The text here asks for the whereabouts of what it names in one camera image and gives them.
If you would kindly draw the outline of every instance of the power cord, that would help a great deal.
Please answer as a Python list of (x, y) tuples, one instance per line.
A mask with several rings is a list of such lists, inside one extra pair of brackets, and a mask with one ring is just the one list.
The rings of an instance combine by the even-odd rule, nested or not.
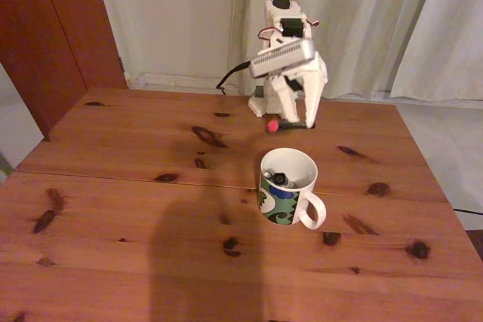
[(471, 211), (471, 210), (464, 210), (464, 209), (453, 209), (453, 210), (454, 211), (460, 211), (461, 213), (483, 215), (483, 213), (479, 213), (478, 211)]
[(229, 71), (228, 73), (226, 73), (226, 75), (221, 79), (220, 83), (217, 84), (217, 90), (221, 90), (221, 92), (223, 94), (226, 94), (225, 93), (225, 88), (223, 88), (221, 86), (223, 86), (223, 84), (226, 82), (226, 80), (228, 79), (228, 77), (231, 76), (235, 72), (242, 71), (243, 69), (248, 68), (249, 66), (250, 66), (250, 61), (248, 60), (246, 62), (243, 62), (243, 63), (238, 64), (234, 69), (232, 69), (231, 71)]

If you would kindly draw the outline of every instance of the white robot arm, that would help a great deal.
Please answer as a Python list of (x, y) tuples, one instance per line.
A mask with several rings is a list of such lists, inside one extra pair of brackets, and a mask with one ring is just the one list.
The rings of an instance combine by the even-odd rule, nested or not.
[[(284, 121), (278, 128), (311, 128), (328, 82), (327, 68), (312, 42), (316, 24), (289, 0), (267, 1), (265, 15), (267, 27), (259, 33), (263, 49), (250, 64), (252, 76), (263, 78), (263, 99), (252, 97), (249, 106), (259, 117), (280, 115)], [(261, 37), (268, 31), (272, 32), (269, 38)], [(300, 122), (295, 106), (299, 90), (305, 93), (305, 122)]]

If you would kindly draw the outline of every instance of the mug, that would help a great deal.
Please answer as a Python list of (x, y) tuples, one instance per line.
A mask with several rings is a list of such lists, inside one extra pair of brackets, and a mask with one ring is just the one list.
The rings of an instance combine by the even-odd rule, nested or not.
[[(296, 149), (274, 149), (263, 156), (260, 165), (258, 206), (262, 214), (279, 225), (292, 225), (301, 221), (309, 229), (317, 229), (325, 221), (324, 202), (315, 194), (317, 165), (303, 152)], [(274, 174), (284, 173), (285, 185), (276, 185)], [(313, 220), (307, 213), (309, 203), (317, 217)]]

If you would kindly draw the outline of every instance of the mug pattern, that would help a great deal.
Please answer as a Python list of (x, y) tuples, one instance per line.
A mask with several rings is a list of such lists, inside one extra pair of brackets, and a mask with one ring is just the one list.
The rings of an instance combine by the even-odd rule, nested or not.
[(290, 225), (294, 221), (300, 192), (286, 192), (271, 186), (264, 178), (260, 181), (258, 207), (271, 222)]

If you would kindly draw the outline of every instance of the floor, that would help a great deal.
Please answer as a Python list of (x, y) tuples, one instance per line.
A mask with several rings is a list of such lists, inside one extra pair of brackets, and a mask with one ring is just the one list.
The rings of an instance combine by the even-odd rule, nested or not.
[[(483, 213), (483, 110), (397, 108), (453, 207)], [(466, 230), (483, 229), (483, 216), (457, 215)]]

